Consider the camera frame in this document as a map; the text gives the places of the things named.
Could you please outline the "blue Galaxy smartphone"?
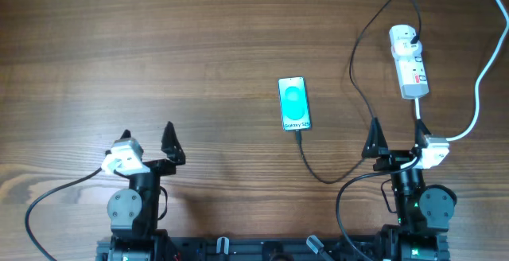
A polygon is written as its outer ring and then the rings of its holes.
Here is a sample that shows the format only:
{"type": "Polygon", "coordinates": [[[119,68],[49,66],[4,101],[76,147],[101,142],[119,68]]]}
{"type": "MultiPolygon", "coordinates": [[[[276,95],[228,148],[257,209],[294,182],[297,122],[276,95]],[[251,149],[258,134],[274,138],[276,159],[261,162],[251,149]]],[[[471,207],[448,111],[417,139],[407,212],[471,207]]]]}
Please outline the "blue Galaxy smartphone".
{"type": "Polygon", "coordinates": [[[302,131],[311,128],[305,79],[302,76],[278,80],[279,100],[284,131],[302,131]]]}

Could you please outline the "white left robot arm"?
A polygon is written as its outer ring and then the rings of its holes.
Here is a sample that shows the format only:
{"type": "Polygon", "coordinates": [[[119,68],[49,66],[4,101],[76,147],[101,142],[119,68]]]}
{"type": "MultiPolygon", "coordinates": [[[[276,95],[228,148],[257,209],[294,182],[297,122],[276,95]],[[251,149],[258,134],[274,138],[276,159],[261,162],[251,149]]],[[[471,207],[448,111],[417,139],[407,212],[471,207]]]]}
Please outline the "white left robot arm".
{"type": "Polygon", "coordinates": [[[157,223],[166,215],[159,209],[160,197],[167,197],[161,178],[174,175],[185,163],[172,123],[161,138],[165,158],[145,162],[144,150],[129,130],[122,133],[106,152],[102,168],[129,181],[107,204],[111,219],[111,240],[97,247],[98,260],[359,260],[345,239],[319,240],[316,236],[292,240],[231,240],[221,236],[172,238],[157,223]]]}

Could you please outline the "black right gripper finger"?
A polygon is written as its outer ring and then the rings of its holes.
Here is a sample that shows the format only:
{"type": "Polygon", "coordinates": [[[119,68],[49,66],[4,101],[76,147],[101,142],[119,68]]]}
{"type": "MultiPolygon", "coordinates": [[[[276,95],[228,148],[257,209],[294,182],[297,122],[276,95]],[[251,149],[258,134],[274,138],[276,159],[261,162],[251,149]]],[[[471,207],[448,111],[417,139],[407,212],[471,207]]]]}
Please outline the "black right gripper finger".
{"type": "Polygon", "coordinates": [[[426,146],[426,137],[431,135],[430,131],[421,119],[415,121],[414,141],[417,146],[426,146]]]}
{"type": "Polygon", "coordinates": [[[379,158],[388,155],[388,145],[384,137],[382,127],[379,120],[374,117],[371,120],[370,129],[368,131],[367,140],[363,147],[362,158],[379,158]]]}

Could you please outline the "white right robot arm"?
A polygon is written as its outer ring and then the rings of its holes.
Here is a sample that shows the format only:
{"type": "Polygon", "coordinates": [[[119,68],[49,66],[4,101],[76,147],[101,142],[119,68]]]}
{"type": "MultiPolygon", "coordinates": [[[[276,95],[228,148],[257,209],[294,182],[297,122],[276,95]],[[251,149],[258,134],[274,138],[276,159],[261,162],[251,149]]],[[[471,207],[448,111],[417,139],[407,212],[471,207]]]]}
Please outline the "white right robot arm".
{"type": "Polygon", "coordinates": [[[389,172],[394,193],[396,225],[386,224],[375,235],[377,260],[451,259],[445,233],[457,204],[456,194],[443,185],[427,185],[423,171],[439,165],[449,153],[446,138],[431,134],[419,119],[415,145],[410,150],[391,150],[377,118],[371,121],[363,150],[375,158],[375,172],[389,172]]]}

